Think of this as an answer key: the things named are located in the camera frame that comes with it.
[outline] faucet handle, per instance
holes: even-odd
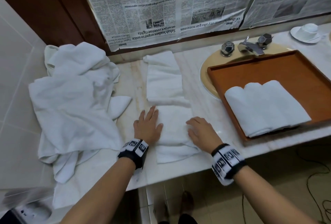
[[[258,41],[257,41],[257,45],[261,48],[261,49],[266,49],[267,45],[270,44],[272,42],[272,38],[273,36],[271,36],[268,33],[263,34],[262,36],[259,37]]]
[[[234,51],[234,43],[231,41],[227,41],[221,46],[221,54],[224,57],[231,56],[232,52]]]

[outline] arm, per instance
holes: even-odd
[[[188,135],[193,143],[201,150],[212,153],[223,142],[212,125],[204,118],[194,117],[186,122],[193,126]],[[278,193],[266,180],[245,166],[233,177],[242,189],[247,200],[266,224],[317,224],[315,220],[303,213],[280,193]]]
[[[162,124],[156,126],[158,110],[151,107],[145,116],[142,111],[139,120],[133,124],[134,138],[143,139],[148,145],[160,138]],[[70,209],[61,224],[110,223],[126,191],[131,176],[136,169],[135,163],[126,157],[118,161],[100,180]]]

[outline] black and white wristband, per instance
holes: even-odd
[[[219,145],[213,152],[212,170],[223,186],[233,182],[234,175],[247,165],[245,159],[229,144]]]
[[[125,143],[117,158],[127,157],[136,164],[136,170],[139,168],[142,169],[145,163],[147,150],[148,144],[145,141],[134,138]]]

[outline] saucer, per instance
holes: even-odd
[[[296,36],[297,31],[301,28],[301,26],[298,27],[294,27],[290,30],[290,34],[292,37],[294,37],[296,40],[300,41],[300,42],[304,42],[304,43],[317,43],[321,40],[321,37],[319,36],[319,33],[317,32],[316,37],[314,39],[310,39],[310,40],[303,40],[300,39]]]

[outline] chrome faucet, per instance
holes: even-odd
[[[246,39],[238,44],[238,50],[240,52],[249,51],[253,53],[256,57],[261,57],[264,55],[264,51],[255,43],[247,42],[249,36]]]

